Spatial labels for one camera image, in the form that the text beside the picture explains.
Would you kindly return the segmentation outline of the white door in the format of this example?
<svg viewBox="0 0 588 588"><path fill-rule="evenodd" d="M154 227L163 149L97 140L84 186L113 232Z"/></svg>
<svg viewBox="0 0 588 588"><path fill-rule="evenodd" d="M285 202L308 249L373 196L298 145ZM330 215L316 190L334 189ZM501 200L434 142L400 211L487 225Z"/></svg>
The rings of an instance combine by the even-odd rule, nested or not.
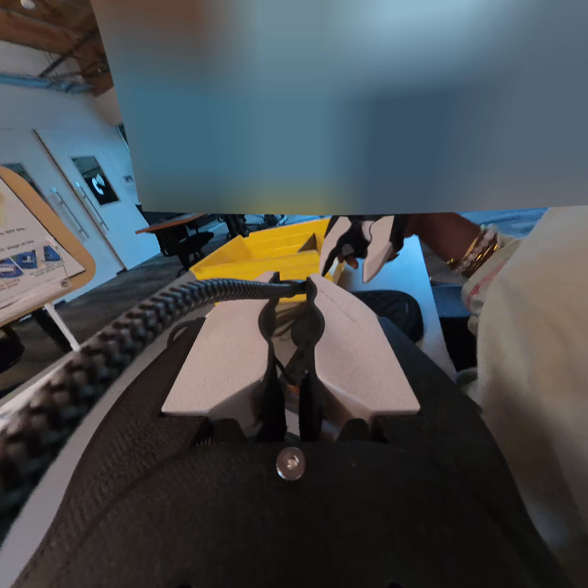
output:
<svg viewBox="0 0 588 588"><path fill-rule="evenodd" d="M158 254L154 238L135 234L146 227L146 221L138 210L128 147L117 130L107 126L86 132L81 128L33 132L122 267L135 268ZM96 157L120 202L100 206L72 163L74 156Z"/></svg>

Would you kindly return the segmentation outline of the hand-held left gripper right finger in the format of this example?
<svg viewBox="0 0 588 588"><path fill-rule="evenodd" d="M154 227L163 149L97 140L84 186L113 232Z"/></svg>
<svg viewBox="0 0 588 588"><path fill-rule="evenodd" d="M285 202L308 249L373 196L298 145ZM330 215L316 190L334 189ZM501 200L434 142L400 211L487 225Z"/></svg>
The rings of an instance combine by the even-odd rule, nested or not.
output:
<svg viewBox="0 0 588 588"><path fill-rule="evenodd" d="M292 326L299 380L299 436L337 437L350 420L420 413L420 403L377 315L318 274L305 281L306 303Z"/></svg>

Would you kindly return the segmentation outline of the yellow plastic bin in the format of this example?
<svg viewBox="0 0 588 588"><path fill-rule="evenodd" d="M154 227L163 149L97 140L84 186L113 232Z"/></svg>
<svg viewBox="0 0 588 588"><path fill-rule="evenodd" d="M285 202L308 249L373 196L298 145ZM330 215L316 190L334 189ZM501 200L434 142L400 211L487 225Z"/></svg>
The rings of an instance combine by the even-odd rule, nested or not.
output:
<svg viewBox="0 0 588 588"><path fill-rule="evenodd" d="M267 272L302 281L319 273L329 217L252 232L230 240L191 269L189 282L214 278L260 281Z"/></svg>

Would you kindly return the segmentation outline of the brown wooden desk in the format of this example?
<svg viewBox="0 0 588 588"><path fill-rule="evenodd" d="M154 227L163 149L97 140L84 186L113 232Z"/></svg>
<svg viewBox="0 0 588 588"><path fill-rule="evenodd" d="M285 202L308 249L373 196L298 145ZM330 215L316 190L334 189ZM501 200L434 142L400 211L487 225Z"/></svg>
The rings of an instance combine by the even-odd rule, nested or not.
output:
<svg viewBox="0 0 588 588"><path fill-rule="evenodd" d="M200 218L207 216L206 213L195 213L195 214L183 214L180 216L173 217L171 219L167 219L165 222L161 222L158 224L151 224L148 227L143 229L137 230L135 232L136 235L149 233L154 234L161 231L166 231L168 229L174 228L176 226L183 226L189 224L191 222L196 222Z"/></svg>

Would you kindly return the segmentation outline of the black quilted pad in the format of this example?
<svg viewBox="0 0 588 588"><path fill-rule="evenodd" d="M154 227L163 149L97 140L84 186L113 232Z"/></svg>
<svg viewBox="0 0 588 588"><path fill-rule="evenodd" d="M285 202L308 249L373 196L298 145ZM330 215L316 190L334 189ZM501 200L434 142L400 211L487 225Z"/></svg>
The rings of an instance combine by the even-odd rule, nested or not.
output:
<svg viewBox="0 0 588 588"><path fill-rule="evenodd" d="M417 300L399 290L364 290L352 293L379 318L397 326L412 342L418 343L424 334L424 322Z"/></svg>

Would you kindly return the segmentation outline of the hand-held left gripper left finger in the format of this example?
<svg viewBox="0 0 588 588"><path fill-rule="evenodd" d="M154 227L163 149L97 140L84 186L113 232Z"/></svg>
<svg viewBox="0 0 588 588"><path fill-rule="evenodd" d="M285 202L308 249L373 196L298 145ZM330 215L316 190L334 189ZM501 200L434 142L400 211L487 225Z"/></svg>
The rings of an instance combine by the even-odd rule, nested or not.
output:
<svg viewBox="0 0 588 588"><path fill-rule="evenodd" d="M165 416L231 419L260 442L282 442L285 401L272 343L275 306L288 285L277 273L258 281L196 283L198 302L217 305L206 315L162 405Z"/></svg>

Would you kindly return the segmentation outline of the person's right hand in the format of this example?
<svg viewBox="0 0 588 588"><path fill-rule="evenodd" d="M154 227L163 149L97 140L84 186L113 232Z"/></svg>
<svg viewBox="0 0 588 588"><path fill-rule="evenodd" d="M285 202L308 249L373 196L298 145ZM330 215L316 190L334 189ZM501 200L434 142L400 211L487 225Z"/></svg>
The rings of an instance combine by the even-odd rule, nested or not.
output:
<svg viewBox="0 0 588 588"><path fill-rule="evenodd" d="M403 236L417 236L444 262L459 261L481 232L479 225L456 212L395 215L401 220Z"/></svg>

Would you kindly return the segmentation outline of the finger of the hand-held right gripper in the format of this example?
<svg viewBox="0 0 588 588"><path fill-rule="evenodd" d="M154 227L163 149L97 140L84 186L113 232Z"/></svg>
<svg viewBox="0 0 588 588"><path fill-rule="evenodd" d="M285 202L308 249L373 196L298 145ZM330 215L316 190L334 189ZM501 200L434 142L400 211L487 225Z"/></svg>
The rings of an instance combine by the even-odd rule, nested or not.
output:
<svg viewBox="0 0 588 588"><path fill-rule="evenodd" d="M352 221L349 217L331 217L320 251L319 273L325 277L335 261L355 259L351 243Z"/></svg>
<svg viewBox="0 0 588 588"><path fill-rule="evenodd" d="M396 255L390 240L394 220L394 216L384 216L363 223L364 237L368 241L363 262L363 283L370 283L389 259Z"/></svg>

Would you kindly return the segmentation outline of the black phone door sign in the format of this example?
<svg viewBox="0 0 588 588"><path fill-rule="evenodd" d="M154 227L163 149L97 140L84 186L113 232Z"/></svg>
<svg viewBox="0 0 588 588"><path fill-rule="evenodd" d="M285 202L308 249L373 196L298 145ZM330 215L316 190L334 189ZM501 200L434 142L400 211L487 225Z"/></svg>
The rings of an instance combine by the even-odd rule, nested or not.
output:
<svg viewBox="0 0 588 588"><path fill-rule="evenodd" d="M71 158L71 161L81 178L83 178L94 200L100 206L120 202L119 196L112 187L96 157L74 156Z"/></svg>

